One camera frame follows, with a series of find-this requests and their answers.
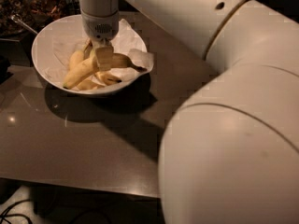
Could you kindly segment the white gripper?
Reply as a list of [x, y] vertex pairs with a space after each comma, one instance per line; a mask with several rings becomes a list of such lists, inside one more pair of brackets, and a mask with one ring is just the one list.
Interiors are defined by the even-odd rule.
[[114, 48], [109, 41], [119, 31], [119, 13], [116, 12], [107, 17], [96, 17], [82, 12], [81, 18], [86, 35], [93, 41], [93, 49], [99, 70], [110, 70]]

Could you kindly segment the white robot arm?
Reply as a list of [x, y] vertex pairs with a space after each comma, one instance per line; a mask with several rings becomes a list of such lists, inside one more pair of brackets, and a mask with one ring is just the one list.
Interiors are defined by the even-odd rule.
[[[100, 39], [120, 0], [79, 0]], [[254, 0], [125, 0], [217, 72], [168, 123], [166, 224], [299, 224], [298, 26]]]

